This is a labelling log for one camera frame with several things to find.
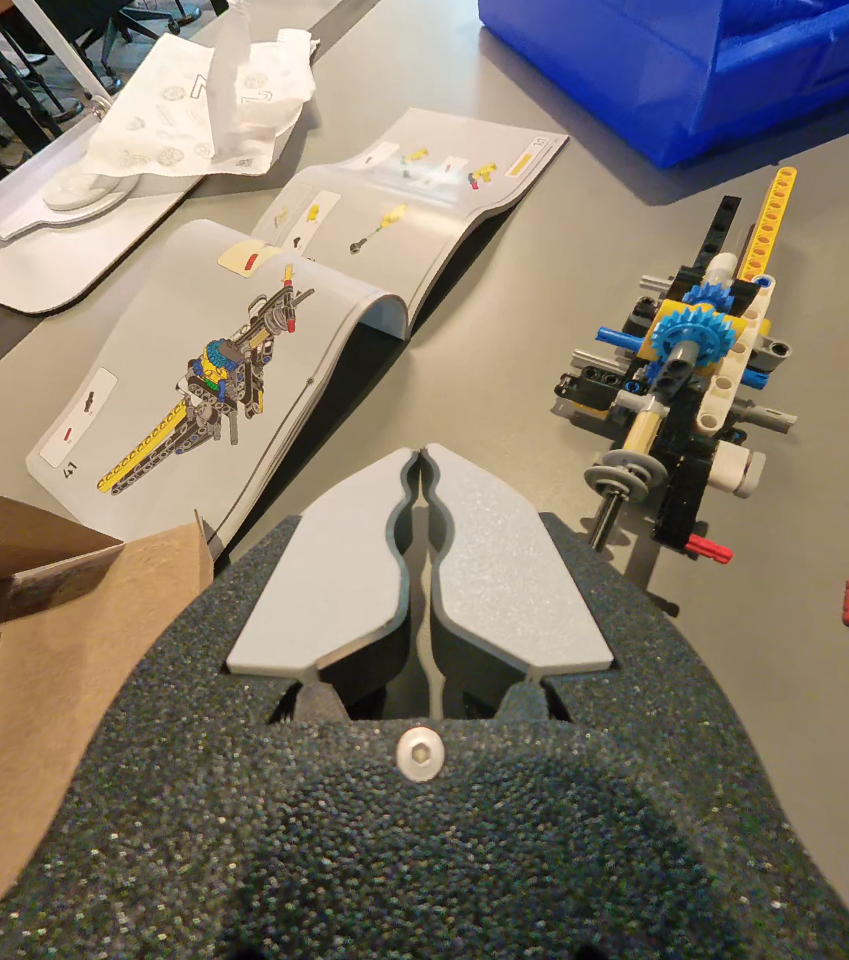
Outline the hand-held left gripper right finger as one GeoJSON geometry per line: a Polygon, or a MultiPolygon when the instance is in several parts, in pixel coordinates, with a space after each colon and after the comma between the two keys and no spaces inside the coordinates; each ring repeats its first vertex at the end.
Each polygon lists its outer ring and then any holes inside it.
{"type": "Polygon", "coordinates": [[[609,668],[613,653],[527,498],[440,443],[421,459],[432,612],[451,642],[523,676],[609,668]]]}

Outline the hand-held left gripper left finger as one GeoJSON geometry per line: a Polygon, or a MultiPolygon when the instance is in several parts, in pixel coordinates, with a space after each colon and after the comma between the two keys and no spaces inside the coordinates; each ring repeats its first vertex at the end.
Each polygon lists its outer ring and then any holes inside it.
{"type": "Polygon", "coordinates": [[[301,515],[226,658],[232,673],[317,673],[406,619],[419,451],[400,448],[301,515]]]}

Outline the multicolour lego model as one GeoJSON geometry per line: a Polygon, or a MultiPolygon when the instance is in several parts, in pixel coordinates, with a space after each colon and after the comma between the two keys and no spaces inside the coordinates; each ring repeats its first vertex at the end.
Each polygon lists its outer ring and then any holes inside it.
{"type": "Polygon", "coordinates": [[[738,498],[757,488],[766,456],[747,448],[740,424],[786,434],[796,418],[742,397],[763,390],[791,356],[770,335],[768,307],[776,288],[769,261],[797,171],[779,167],[740,253],[723,247],[741,198],[722,198],[689,266],[668,279],[644,276],[651,294],[634,305],[622,330],[595,338],[614,357],[576,350],[556,385],[554,414],[592,419],[613,439],[587,468],[601,497],[589,544],[601,551],[623,506],[659,495],[652,540],[687,556],[728,565],[733,551],[695,534],[705,490],[738,498]]]}

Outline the grey lego instruction booklet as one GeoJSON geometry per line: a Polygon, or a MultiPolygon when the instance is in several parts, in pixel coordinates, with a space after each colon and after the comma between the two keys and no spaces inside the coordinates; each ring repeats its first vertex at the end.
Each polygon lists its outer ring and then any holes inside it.
{"type": "Polygon", "coordinates": [[[463,240],[519,202],[567,140],[411,108],[359,155],[296,174],[253,234],[187,223],[28,472],[78,522],[121,541],[197,514],[218,555],[355,327],[406,341],[463,240]]]}

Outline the brown cardboard box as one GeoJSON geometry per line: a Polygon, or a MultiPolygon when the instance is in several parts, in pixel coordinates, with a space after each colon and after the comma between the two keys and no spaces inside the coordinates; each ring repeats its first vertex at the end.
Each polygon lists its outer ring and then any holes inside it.
{"type": "Polygon", "coordinates": [[[0,496],[0,897],[131,670],[212,578],[196,515],[121,542],[0,496]]]}

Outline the white flat stand base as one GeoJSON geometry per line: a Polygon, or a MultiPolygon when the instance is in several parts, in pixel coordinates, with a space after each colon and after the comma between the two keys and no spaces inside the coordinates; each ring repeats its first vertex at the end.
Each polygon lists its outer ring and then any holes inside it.
{"type": "MultiPolygon", "coordinates": [[[[59,170],[82,159],[94,126],[95,120],[86,116],[0,181],[1,233],[62,220],[45,205],[43,189],[59,170]]],[[[198,183],[198,177],[148,174],[117,206],[89,221],[44,226],[0,243],[0,306],[44,316],[73,304],[198,183]]]]}

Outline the white round disc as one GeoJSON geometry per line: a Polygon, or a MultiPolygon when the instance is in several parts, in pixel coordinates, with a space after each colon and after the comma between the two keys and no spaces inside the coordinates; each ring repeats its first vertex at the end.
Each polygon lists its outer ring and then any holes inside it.
{"type": "Polygon", "coordinates": [[[139,174],[115,177],[95,174],[75,164],[54,174],[42,190],[49,210],[66,213],[96,205],[106,210],[120,203],[138,184],[139,174]]]}

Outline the white printed paper bag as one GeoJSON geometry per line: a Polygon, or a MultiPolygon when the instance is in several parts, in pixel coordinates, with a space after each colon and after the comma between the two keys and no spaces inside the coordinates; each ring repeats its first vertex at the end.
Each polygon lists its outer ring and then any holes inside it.
{"type": "Polygon", "coordinates": [[[163,35],[89,139],[82,167],[113,178],[257,175],[255,154],[215,158],[205,88],[214,50],[163,35]]]}
{"type": "Polygon", "coordinates": [[[210,128],[210,173],[268,171],[276,143],[311,100],[312,37],[279,30],[273,42],[251,42],[251,5],[233,2],[222,18],[208,68],[205,99],[210,128]]]}

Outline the blue plastic bin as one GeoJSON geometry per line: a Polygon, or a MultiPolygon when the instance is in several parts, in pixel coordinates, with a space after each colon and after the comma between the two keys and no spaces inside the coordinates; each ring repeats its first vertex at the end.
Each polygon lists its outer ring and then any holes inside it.
{"type": "Polygon", "coordinates": [[[849,102],[849,1],[480,1],[478,13],[658,168],[849,102]]]}

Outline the white pole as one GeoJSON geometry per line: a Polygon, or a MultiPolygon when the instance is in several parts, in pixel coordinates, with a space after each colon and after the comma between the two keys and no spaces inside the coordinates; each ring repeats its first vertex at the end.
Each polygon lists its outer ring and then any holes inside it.
{"type": "Polygon", "coordinates": [[[113,101],[93,68],[88,66],[73,43],[58,31],[38,2],[13,1],[13,5],[78,82],[89,101],[89,108],[101,120],[108,113],[113,101]]]}

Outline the black office chair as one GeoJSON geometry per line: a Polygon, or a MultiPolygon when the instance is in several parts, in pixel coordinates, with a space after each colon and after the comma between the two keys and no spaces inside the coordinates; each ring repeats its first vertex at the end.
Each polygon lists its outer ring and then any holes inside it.
{"type": "Polygon", "coordinates": [[[82,51],[104,39],[111,28],[127,42],[131,32],[155,41],[158,35],[144,27],[145,22],[156,21],[178,36],[182,27],[201,16],[198,6],[178,1],[171,2],[168,8],[160,2],[147,1],[37,1],[36,4],[58,32],[82,51]]]}

